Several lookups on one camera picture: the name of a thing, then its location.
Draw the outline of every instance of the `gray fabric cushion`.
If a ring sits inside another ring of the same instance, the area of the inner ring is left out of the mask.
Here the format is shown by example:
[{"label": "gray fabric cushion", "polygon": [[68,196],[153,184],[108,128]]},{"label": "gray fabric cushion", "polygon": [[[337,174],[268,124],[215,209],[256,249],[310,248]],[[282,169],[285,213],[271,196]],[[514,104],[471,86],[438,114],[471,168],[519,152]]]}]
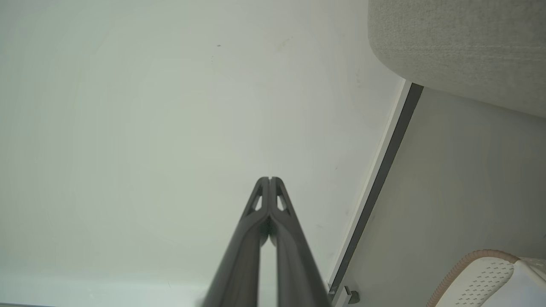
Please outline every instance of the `gray fabric cushion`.
[{"label": "gray fabric cushion", "polygon": [[411,82],[546,117],[545,0],[370,0],[368,36]]}]

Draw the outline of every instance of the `fabric surface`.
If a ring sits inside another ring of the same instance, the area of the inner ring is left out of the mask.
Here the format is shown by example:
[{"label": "fabric surface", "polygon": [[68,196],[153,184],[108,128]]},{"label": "fabric surface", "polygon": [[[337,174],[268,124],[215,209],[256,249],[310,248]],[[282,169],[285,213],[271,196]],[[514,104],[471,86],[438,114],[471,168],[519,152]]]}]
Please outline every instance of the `fabric surface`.
[{"label": "fabric surface", "polygon": [[546,117],[546,1],[370,0],[368,23],[403,78]]}]

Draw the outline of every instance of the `dark gray trim strip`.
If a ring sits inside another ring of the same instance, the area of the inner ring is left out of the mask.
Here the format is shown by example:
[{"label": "dark gray trim strip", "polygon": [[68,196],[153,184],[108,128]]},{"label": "dark gray trim strip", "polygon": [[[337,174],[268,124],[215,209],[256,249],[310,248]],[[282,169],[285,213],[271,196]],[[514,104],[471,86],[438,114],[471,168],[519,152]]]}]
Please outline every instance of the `dark gray trim strip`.
[{"label": "dark gray trim strip", "polygon": [[387,150],[385,151],[385,156],[383,157],[383,161],[381,161],[381,165],[379,166],[379,170],[377,171],[377,176],[373,181],[372,188],[370,189],[370,195],[368,196],[368,199],[364,204],[364,208],[358,219],[357,226],[355,227],[353,235],[351,236],[351,240],[349,241],[347,251],[345,252],[345,255],[343,255],[343,260],[341,261],[340,268],[337,270],[336,276],[334,277],[334,282],[330,286],[330,291],[328,292],[328,298],[330,302],[334,300],[337,289],[341,285],[341,281],[343,280],[343,277],[347,272],[349,262],[351,261],[354,251],[357,248],[357,244],[360,240],[360,237],[362,236],[362,232],[364,231],[364,228],[368,223],[368,219],[370,218],[373,207],[375,206],[377,198],[379,197],[379,193],[383,188],[385,179],[387,179],[390,167],[393,165],[394,157],[398,152],[400,143],[402,143],[402,139],[404,138],[406,129],[410,124],[411,116],[413,115],[413,111],[417,106],[419,97],[421,97],[422,91],[423,87],[415,83],[412,83],[411,87],[409,88],[408,96],[406,97],[406,101],[404,102],[404,106],[402,107],[402,111],[400,113],[400,117],[398,118],[398,122],[396,123],[396,127],[394,128],[393,136],[390,139]]}]

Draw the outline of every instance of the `white wall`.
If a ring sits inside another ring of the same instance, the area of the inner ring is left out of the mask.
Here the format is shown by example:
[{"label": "white wall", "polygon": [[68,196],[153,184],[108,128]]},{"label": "white wall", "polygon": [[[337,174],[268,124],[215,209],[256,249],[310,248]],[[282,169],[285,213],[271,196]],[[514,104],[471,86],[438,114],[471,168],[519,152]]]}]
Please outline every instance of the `white wall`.
[{"label": "white wall", "polygon": [[360,306],[424,306],[467,253],[546,258],[546,119],[425,88],[353,256]]},{"label": "white wall", "polygon": [[366,14],[358,0],[2,1],[0,302],[206,288],[264,175],[285,181],[326,279],[402,83]]}]

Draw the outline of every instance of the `tan rope edge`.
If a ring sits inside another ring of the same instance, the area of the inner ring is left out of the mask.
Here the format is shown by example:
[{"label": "tan rope edge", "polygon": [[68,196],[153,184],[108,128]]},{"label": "tan rope edge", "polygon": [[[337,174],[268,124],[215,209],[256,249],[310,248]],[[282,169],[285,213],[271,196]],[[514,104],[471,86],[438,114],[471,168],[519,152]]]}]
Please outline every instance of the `tan rope edge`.
[{"label": "tan rope edge", "polygon": [[436,307],[436,304],[438,304],[440,298],[442,298],[442,295],[444,295],[449,286],[451,286],[453,281],[462,273],[462,271],[466,269],[466,267],[468,267],[468,265],[471,264],[474,260],[483,257],[496,257],[508,261],[512,264],[516,263],[516,261],[519,260],[519,258],[516,256],[497,250],[479,250],[467,254],[453,267],[453,269],[451,269],[451,271],[442,280],[440,285],[434,291],[434,294],[432,294],[432,297],[430,297],[429,302],[426,304],[426,307]]}]

